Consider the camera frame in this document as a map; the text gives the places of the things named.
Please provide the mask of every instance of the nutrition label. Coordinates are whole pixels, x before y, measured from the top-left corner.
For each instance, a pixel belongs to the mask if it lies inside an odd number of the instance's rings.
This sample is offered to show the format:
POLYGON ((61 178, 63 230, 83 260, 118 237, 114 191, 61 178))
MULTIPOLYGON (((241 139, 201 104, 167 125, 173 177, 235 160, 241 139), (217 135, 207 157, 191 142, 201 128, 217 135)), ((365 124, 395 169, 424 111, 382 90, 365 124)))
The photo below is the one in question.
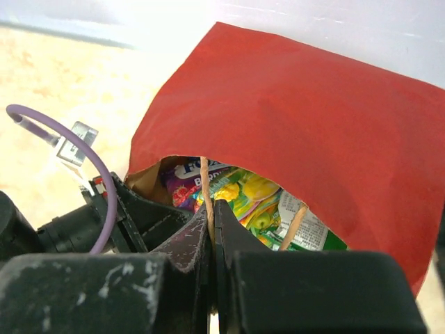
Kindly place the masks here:
MULTIPOLYGON (((293 197, 290 193, 283 192, 278 207, 282 219, 277 234, 284 238, 289 229, 289 225, 300 208, 301 201, 293 197)), ((309 251, 322 251, 326 242, 329 229, 312 212, 307 210, 298 231, 293 238, 293 243, 309 251)))

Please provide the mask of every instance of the brown rope handle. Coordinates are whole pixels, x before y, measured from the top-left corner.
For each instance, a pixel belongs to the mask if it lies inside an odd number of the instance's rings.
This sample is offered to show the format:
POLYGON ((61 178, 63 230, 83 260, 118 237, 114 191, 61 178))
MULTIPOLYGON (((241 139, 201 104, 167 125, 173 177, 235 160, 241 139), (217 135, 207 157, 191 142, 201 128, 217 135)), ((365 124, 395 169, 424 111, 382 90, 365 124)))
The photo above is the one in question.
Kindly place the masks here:
POLYGON ((207 211, 207 230, 209 231, 211 244, 215 248, 215 218, 213 215, 213 203, 210 197, 209 162, 205 157, 201 157, 201 187, 207 211))
POLYGON ((297 234, 298 228, 301 225, 303 218, 305 217, 307 211, 307 205, 301 202, 300 209, 298 209, 296 215, 293 217, 292 222, 284 236, 283 242, 280 245, 280 251, 285 251, 291 244, 293 238, 297 234))

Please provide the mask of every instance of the beige tabletop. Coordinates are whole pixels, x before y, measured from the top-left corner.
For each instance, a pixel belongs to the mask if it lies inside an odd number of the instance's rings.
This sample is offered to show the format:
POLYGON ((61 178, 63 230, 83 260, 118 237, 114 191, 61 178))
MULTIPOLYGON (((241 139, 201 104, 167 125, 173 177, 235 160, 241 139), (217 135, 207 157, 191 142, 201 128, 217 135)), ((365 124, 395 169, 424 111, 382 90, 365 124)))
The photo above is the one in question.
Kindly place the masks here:
MULTIPOLYGON (((78 184, 54 163, 51 147, 1 110, 23 104, 67 127, 77 120, 94 127, 99 136, 93 148, 123 177, 132 134, 177 59, 0 28, 0 189, 35 228, 84 201, 78 184)), ((84 171, 97 175, 89 161, 84 171)), ((445 333, 445 304, 434 267, 418 302, 430 332, 445 333)))

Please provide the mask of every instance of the purple package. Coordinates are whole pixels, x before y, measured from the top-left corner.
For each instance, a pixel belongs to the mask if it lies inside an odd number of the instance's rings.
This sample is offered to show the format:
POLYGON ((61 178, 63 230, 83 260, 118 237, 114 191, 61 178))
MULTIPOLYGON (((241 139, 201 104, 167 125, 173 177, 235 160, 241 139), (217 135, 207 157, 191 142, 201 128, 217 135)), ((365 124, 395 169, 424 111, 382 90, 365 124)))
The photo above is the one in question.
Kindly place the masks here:
MULTIPOLYGON (((196 199, 192 195, 201 190, 200 167, 200 160, 192 159, 187 164, 178 165, 162 174, 163 183, 172 196, 175 207, 193 212, 196 199)), ((209 160, 210 181, 229 167, 229 165, 209 160)))

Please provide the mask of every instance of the red bag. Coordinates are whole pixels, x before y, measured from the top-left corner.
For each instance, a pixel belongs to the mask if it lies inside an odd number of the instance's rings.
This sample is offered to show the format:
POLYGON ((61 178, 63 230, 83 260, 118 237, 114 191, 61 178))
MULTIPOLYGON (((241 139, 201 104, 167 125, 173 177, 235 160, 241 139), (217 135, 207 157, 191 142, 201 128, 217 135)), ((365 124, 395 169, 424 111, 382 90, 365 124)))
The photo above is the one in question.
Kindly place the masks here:
POLYGON ((137 129, 128 183, 168 201, 170 156, 277 182, 353 250, 388 253, 415 294, 445 198, 445 92, 272 35, 216 24, 137 129))

